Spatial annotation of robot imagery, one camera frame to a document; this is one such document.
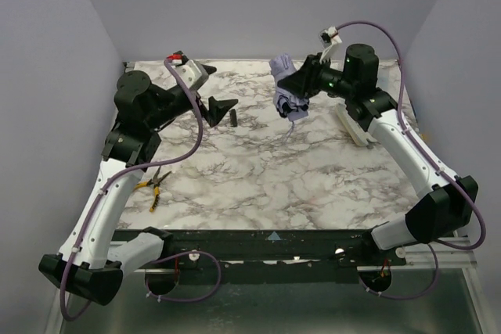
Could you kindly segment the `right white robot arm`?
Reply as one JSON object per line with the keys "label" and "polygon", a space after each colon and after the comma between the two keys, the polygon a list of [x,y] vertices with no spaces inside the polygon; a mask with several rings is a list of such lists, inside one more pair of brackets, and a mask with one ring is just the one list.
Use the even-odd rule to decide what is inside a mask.
{"label": "right white robot arm", "polygon": [[378,87],[379,58],[373,47],[349,45],[342,70],[320,58],[320,54],[309,55],[300,68],[287,54],[270,60],[280,116],[305,117],[310,98],[320,92],[342,98],[349,117],[387,150],[419,199],[404,216],[373,228],[367,245],[389,250],[427,244],[466,226],[478,194],[477,182],[471,176],[460,177],[441,162],[409,126],[393,97]]}

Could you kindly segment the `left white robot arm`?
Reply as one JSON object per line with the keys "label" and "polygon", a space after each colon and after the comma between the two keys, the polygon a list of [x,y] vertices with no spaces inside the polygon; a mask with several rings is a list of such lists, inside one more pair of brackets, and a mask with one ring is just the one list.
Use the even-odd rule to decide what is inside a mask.
{"label": "left white robot arm", "polygon": [[159,260],[171,234],[157,228],[142,230],[117,248],[110,246],[129,196],[146,170],[155,166],[160,131],[193,111],[198,124],[218,125],[236,105],[235,99],[204,104],[198,93],[216,68],[189,59],[166,63],[176,86],[163,89],[141,70],[124,73],[117,82],[117,116],[106,137],[96,183],[71,234],[55,254],[42,257],[39,271],[59,289],[59,304],[71,293],[88,302],[107,305],[125,277]]}

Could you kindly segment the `lavender umbrella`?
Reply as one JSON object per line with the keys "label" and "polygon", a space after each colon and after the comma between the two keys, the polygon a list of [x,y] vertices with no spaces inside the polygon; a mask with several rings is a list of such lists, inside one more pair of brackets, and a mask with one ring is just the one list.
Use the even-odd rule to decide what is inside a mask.
{"label": "lavender umbrella", "polygon": [[297,70],[289,54],[278,55],[269,61],[271,75],[275,82],[273,104],[278,114],[290,122],[290,129],[283,137],[285,144],[295,129],[295,123],[308,116],[309,100],[301,99],[289,89],[281,88],[279,83]]}

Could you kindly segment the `beige umbrella sleeve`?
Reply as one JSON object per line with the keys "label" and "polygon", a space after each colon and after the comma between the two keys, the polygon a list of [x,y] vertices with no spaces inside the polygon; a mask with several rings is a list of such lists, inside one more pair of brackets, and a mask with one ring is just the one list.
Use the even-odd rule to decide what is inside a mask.
{"label": "beige umbrella sleeve", "polygon": [[372,148],[378,141],[368,132],[364,131],[357,122],[348,114],[345,104],[339,103],[335,107],[335,113],[341,124],[351,136],[351,139],[358,147]]}

